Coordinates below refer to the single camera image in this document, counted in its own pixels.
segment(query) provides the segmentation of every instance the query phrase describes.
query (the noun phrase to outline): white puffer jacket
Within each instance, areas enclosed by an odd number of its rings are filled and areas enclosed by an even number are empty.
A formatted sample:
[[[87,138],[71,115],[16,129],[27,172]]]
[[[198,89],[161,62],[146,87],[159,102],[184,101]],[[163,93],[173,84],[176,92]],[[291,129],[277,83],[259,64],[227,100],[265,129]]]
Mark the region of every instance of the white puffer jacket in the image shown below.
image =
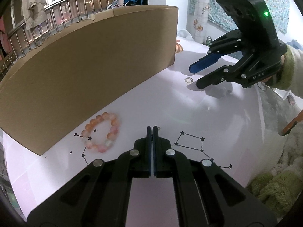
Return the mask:
[[[40,25],[47,19],[42,0],[22,0],[21,8],[27,30]]]

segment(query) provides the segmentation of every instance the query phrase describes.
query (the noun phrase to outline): blue gripper pad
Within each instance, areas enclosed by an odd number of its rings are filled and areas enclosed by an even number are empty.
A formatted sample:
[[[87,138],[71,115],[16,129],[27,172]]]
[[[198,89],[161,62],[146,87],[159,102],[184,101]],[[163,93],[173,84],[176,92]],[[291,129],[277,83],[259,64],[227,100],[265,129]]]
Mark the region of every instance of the blue gripper pad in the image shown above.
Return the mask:
[[[211,66],[212,64],[215,64],[223,55],[224,54],[213,53],[204,56],[203,58],[189,66],[190,73],[200,72],[203,69]]]

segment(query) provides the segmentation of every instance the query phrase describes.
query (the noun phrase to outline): soda can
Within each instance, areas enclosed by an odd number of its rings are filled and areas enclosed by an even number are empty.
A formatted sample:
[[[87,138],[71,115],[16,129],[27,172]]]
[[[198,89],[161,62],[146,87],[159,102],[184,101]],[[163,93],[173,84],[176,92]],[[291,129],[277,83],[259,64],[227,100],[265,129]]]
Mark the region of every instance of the soda can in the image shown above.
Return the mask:
[[[211,36],[207,36],[205,45],[206,45],[206,46],[209,46],[209,44],[210,44],[211,42],[212,42],[212,37],[211,37]]]

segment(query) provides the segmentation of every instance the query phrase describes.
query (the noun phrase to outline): pink bead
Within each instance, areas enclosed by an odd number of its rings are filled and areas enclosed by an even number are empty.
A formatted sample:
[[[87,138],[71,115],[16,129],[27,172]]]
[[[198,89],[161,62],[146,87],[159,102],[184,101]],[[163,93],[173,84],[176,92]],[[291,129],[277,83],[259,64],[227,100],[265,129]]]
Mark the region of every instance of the pink bead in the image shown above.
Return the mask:
[[[101,123],[103,120],[104,120],[104,119],[102,118],[101,115],[97,115],[97,116],[96,116],[96,121],[97,121],[98,123]]]
[[[105,146],[105,145],[98,145],[98,151],[100,152],[100,153],[104,153],[104,152],[106,152],[106,150],[107,150],[107,147]]]
[[[85,142],[85,146],[88,148],[88,149],[91,149],[94,145],[92,142],[88,141],[88,142]]]
[[[106,138],[111,140],[111,141],[115,141],[117,136],[114,133],[110,132],[110,133],[107,134]]]
[[[109,119],[112,121],[116,118],[117,116],[114,113],[109,114]]]
[[[108,120],[109,119],[109,113],[102,113],[102,118],[104,119],[104,120]]]
[[[83,130],[82,132],[81,132],[81,135],[83,136],[83,137],[89,137],[89,131],[88,130]]]
[[[112,127],[110,128],[109,131],[110,131],[111,133],[114,133],[115,135],[117,135],[118,132],[119,132],[119,129],[118,129],[117,126],[112,126]]]
[[[119,125],[120,125],[119,120],[118,120],[118,119],[114,119],[114,120],[111,122],[111,125],[112,125],[112,126],[119,126]]]

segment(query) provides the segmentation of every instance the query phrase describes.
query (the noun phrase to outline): person's hand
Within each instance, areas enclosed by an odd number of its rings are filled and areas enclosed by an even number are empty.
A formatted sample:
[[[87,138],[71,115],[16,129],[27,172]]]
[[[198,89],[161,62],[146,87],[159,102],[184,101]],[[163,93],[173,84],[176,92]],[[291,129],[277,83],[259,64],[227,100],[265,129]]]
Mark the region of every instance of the person's hand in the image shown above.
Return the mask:
[[[281,56],[282,65],[284,64],[284,60],[285,60],[285,57],[284,57],[284,55],[282,55],[282,56]],[[263,82],[263,83],[264,83],[264,82],[267,82],[270,78],[271,78],[271,76],[268,77],[268,78],[266,78],[266,79],[261,80],[261,82]]]

